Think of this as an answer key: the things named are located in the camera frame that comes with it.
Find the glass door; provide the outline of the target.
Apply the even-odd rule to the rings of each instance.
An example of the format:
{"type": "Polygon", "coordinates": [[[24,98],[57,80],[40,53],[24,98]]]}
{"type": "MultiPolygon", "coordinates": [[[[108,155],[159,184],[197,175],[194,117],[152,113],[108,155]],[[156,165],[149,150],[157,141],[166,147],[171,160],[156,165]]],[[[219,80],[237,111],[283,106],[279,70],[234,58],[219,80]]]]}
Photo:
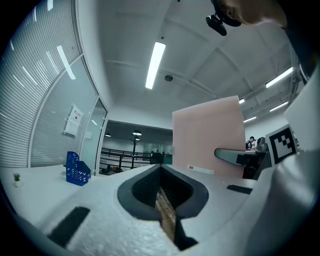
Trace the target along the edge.
{"type": "Polygon", "coordinates": [[[99,143],[107,113],[98,97],[89,114],[80,149],[80,160],[87,165],[92,175],[96,172],[99,143]]]}

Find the black coat stand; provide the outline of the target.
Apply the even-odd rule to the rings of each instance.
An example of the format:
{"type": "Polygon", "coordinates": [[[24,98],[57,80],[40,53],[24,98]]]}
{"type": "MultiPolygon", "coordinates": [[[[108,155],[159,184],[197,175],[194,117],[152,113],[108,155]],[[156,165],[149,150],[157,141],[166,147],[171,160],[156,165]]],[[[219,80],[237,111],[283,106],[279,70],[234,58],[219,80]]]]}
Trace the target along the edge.
{"type": "Polygon", "coordinates": [[[133,138],[130,139],[131,144],[133,145],[132,160],[131,160],[131,169],[134,168],[136,145],[137,145],[137,143],[140,141],[140,136],[134,136],[134,135],[132,135],[132,136],[133,136],[133,138]]]}

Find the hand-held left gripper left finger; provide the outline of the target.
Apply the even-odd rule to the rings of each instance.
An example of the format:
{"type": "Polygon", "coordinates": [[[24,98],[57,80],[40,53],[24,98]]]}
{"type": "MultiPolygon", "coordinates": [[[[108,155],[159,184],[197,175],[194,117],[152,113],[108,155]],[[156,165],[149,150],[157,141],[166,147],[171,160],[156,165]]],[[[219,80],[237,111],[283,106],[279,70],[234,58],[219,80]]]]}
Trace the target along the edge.
{"type": "Polygon", "coordinates": [[[133,217],[118,201],[119,186],[146,170],[97,177],[84,186],[64,181],[61,174],[41,178],[32,171],[14,192],[14,209],[49,256],[173,256],[179,249],[160,223],[133,217]],[[58,245],[49,235],[77,207],[89,212],[66,245],[58,245]]]}

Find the white paper notice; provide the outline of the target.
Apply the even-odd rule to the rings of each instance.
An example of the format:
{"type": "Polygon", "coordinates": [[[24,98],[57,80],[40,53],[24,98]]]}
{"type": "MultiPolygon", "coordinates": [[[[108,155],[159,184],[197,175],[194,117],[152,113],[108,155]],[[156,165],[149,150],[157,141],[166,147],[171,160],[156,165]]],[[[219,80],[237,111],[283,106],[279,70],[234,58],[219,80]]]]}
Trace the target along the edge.
{"type": "Polygon", "coordinates": [[[63,133],[76,136],[84,113],[74,104],[68,116],[63,133]]]}

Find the black metal railing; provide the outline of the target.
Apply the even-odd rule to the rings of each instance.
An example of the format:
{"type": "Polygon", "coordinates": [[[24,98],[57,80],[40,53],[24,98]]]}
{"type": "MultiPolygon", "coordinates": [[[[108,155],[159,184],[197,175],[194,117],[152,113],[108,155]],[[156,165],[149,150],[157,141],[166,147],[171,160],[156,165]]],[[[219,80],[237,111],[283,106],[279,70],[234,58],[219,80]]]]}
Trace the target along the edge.
{"type": "Polygon", "coordinates": [[[100,153],[99,174],[112,175],[134,168],[154,165],[157,160],[152,153],[117,150],[103,147],[100,153]]]}

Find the pink file box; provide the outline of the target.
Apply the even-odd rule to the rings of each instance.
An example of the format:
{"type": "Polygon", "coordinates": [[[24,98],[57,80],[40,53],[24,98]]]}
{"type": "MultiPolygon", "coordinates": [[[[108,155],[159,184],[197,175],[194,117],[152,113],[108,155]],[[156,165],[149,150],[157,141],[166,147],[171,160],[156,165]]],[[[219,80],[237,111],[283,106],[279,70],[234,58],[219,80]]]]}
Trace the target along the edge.
{"type": "Polygon", "coordinates": [[[244,168],[215,156],[216,149],[245,150],[245,127],[237,96],[172,113],[173,160],[182,169],[210,170],[216,177],[242,178],[244,168]]]}

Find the dark blue chair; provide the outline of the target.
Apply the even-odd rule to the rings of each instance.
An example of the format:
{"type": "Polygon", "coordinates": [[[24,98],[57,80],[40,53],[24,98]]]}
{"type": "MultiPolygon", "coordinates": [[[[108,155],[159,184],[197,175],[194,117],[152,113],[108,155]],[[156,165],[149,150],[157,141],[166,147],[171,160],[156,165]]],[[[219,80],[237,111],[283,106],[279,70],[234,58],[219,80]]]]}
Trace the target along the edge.
{"type": "Polygon", "coordinates": [[[155,152],[152,154],[152,156],[149,158],[150,164],[163,164],[164,158],[163,155],[159,152],[155,152]]]}

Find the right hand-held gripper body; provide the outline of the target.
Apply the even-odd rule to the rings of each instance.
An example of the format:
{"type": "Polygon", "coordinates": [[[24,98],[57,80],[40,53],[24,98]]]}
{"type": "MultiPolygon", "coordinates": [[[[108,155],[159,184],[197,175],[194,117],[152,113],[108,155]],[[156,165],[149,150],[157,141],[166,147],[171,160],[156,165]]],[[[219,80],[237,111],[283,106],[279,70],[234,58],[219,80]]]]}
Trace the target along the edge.
{"type": "Polygon", "coordinates": [[[268,151],[257,152],[254,149],[253,157],[258,157],[257,167],[246,166],[249,179],[258,179],[264,169],[275,167],[286,157],[295,155],[298,152],[297,142],[290,126],[283,126],[265,136],[268,151]]]}

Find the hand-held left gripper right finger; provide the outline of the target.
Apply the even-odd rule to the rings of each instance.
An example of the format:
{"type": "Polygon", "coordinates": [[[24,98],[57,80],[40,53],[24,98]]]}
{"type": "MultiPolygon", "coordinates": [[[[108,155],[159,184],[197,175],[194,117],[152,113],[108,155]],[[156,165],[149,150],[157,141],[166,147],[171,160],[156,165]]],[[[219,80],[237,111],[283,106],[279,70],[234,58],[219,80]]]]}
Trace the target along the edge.
{"type": "Polygon", "coordinates": [[[256,181],[161,165],[161,227],[184,251],[217,231],[248,198],[256,181]]]}

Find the blue plastic file rack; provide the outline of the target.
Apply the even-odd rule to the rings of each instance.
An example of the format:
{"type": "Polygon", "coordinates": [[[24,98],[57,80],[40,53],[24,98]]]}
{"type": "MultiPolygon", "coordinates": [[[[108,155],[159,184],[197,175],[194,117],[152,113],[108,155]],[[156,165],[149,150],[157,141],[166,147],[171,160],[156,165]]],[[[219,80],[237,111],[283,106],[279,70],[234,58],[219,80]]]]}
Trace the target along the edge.
{"type": "Polygon", "coordinates": [[[68,151],[66,157],[66,181],[77,185],[84,186],[91,178],[91,170],[81,161],[76,152],[68,151]]]}

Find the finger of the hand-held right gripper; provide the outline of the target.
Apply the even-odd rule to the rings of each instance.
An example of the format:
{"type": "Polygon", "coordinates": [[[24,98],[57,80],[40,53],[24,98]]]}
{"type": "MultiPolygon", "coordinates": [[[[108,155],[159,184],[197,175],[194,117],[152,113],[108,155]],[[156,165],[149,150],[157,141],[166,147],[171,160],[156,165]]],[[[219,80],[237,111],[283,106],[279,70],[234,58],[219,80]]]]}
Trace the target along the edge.
{"type": "Polygon", "coordinates": [[[250,162],[250,155],[245,151],[217,148],[214,151],[216,158],[236,166],[247,166],[250,162]]]}

